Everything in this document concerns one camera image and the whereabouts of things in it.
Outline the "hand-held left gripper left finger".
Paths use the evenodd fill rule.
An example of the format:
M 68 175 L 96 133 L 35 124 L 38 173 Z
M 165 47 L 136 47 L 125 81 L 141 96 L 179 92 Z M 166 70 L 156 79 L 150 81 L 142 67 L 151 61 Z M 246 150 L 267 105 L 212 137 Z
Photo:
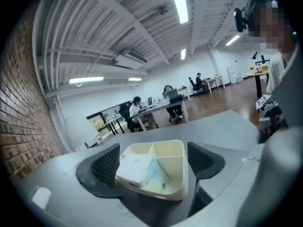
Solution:
M 119 157 L 120 145 L 115 143 L 80 162 L 76 177 L 81 186 L 98 198 L 121 199 L 123 194 L 116 188 Z

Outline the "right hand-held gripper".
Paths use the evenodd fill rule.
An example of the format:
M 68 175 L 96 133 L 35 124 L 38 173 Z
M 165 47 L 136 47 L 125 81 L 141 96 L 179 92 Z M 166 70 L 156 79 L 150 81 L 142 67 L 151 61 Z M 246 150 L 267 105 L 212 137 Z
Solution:
M 261 131 L 266 136 L 272 136 L 280 129 L 288 127 L 277 101 L 271 95 L 263 95 L 256 102 L 256 110 Z

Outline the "white printed box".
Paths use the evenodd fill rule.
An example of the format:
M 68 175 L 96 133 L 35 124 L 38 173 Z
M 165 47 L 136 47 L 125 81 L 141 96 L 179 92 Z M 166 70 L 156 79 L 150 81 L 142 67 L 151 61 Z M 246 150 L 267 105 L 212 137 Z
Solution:
M 116 177 L 124 183 L 151 191 L 163 192 L 170 177 L 156 158 L 150 155 L 129 154 L 122 158 Z

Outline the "cream divided organizer box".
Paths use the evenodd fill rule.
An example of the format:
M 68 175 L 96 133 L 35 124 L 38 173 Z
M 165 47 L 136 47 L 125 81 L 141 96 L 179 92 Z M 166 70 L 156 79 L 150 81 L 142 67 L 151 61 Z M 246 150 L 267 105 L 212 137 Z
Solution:
M 151 192 L 133 185 L 116 180 L 126 188 L 149 197 L 181 201 L 188 193 L 188 161 L 184 144 L 180 140 L 167 140 L 158 142 L 135 143 L 130 145 L 120 156 L 129 154 L 150 155 L 156 158 L 163 170 L 169 175 L 170 182 L 163 192 Z

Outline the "wooden desk with black leg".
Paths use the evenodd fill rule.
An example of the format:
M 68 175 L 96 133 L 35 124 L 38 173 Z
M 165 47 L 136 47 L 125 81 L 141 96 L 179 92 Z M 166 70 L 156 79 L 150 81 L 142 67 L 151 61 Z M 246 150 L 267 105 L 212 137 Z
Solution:
M 269 71 L 265 70 L 263 72 L 258 73 L 247 73 L 244 76 L 246 77 L 254 77 L 256 82 L 256 90 L 257 90 L 257 99 L 255 101 L 258 101 L 262 97 L 262 89 L 261 89 L 261 81 L 260 76 L 266 76 L 267 80 L 269 78 Z

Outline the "person's grey shirt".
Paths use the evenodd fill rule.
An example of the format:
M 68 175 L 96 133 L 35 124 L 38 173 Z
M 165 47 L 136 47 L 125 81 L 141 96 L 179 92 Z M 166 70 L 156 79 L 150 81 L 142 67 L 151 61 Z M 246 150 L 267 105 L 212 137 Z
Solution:
M 281 53 L 273 55 L 270 59 L 269 78 L 267 84 L 267 92 L 271 95 L 274 89 L 280 84 L 285 72 L 287 63 Z

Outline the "white cabinet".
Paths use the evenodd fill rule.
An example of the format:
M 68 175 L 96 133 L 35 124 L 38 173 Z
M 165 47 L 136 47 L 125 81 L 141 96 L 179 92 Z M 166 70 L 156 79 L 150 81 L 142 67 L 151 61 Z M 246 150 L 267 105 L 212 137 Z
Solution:
M 228 79 L 230 81 L 231 84 L 236 84 L 237 83 L 237 78 L 236 78 L 236 74 L 233 70 L 233 68 L 231 66 L 226 68 L 226 72 L 228 75 Z

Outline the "window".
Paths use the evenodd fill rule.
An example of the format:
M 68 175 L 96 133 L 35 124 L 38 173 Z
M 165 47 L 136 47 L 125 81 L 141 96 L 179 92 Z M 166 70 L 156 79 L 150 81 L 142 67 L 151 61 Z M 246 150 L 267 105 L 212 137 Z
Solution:
M 98 113 L 95 113 L 91 116 L 88 116 L 88 121 L 93 125 L 93 127 L 98 131 L 99 136 L 105 136 L 108 133 L 111 133 L 110 129 L 105 126 L 104 124 L 108 122 L 110 119 L 114 118 L 115 116 L 120 115 L 119 105 L 110 107 Z

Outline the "black office chair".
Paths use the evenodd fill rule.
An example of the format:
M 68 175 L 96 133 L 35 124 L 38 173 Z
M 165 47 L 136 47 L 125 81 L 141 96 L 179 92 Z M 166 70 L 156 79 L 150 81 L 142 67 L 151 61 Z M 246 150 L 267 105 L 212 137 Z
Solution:
M 192 85 L 193 91 L 197 94 L 200 94 L 201 88 L 198 86 L 198 84 L 195 84 L 191 77 L 188 77 L 188 80 L 189 80 L 190 84 Z
M 131 106 L 131 103 L 126 102 L 119 105 L 119 113 L 124 118 L 124 120 L 127 122 L 127 128 L 130 130 L 130 132 L 134 131 L 133 128 L 133 121 L 130 117 L 129 108 Z

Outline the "small white desk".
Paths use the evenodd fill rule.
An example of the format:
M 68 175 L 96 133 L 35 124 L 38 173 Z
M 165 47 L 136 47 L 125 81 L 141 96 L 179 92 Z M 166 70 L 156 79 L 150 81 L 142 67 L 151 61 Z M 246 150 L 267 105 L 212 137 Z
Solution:
M 222 76 L 215 76 L 214 78 L 211 78 L 211 79 L 207 79 L 205 81 L 205 83 L 207 83 L 208 85 L 208 88 L 209 88 L 209 91 L 210 93 L 212 93 L 212 87 L 210 85 L 211 82 L 213 82 L 215 84 L 215 86 L 217 88 L 219 88 L 219 84 L 218 82 L 220 81 L 221 85 L 223 86 L 223 88 L 225 88 L 225 84 L 224 84 L 224 81 L 223 81 L 223 77 Z

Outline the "black box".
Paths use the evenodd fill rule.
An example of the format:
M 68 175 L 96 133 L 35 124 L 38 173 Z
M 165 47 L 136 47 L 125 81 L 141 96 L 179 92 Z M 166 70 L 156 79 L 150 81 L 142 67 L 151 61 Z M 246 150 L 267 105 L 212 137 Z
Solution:
M 171 97 L 169 99 L 170 103 L 173 104 L 173 103 L 177 103 L 177 102 L 182 102 L 184 100 L 184 95 L 178 95 L 178 96 L 175 96 L 175 97 Z

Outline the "long white office desk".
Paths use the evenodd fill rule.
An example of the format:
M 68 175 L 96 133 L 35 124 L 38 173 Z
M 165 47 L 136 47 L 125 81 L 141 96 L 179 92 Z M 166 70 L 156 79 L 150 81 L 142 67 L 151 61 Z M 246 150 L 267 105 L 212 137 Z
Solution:
M 166 108 L 169 108 L 169 107 L 173 107 L 173 106 L 176 106 L 176 105 L 181 105 L 182 106 L 182 109 L 183 109 L 183 113 L 184 113 L 184 116 L 185 116 L 185 120 L 186 120 L 186 123 L 189 122 L 189 116 L 188 116 L 188 112 L 187 112 L 187 108 L 186 108 L 186 105 L 185 105 L 185 101 L 182 100 L 182 101 L 178 101 L 178 102 L 175 102 L 175 103 L 170 103 L 169 101 L 168 102 L 163 102 L 155 107 L 153 107 L 152 109 L 147 109 L 147 110 L 144 110 L 144 111 L 140 111 L 138 114 L 136 114 L 134 117 L 138 120 L 141 128 L 143 131 L 146 131 L 146 128 L 142 122 L 142 119 L 141 117 L 143 117 L 144 115 L 146 114 L 151 114 L 153 112 L 156 112 L 156 111 L 159 111 L 159 110 L 164 110 Z

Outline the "dried brown plant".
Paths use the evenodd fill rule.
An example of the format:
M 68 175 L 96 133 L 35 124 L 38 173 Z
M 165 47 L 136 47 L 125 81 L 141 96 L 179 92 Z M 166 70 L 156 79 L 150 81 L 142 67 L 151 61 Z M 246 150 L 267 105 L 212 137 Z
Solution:
M 10 163 L 14 169 L 13 172 L 20 172 L 23 175 L 28 175 L 37 167 L 54 157 L 56 157 L 56 153 L 52 150 L 45 149 L 40 152 L 30 150 L 13 157 L 10 160 Z

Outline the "grey laptop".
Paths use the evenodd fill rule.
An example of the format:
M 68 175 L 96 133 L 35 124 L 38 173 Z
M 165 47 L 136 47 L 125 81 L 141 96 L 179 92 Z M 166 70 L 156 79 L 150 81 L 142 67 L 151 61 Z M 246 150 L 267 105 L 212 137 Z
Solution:
M 172 89 L 171 91 L 164 92 L 162 95 L 164 99 L 168 98 L 169 100 L 179 96 L 178 91 L 176 89 Z

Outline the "ceiling air conditioner unit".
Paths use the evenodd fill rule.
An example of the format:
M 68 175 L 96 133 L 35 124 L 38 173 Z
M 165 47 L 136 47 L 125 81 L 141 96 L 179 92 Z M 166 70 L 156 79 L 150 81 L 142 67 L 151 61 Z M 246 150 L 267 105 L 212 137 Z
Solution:
M 131 50 L 123 50 L 115 59 L 116 65 L 138 70 L 147 60 Z

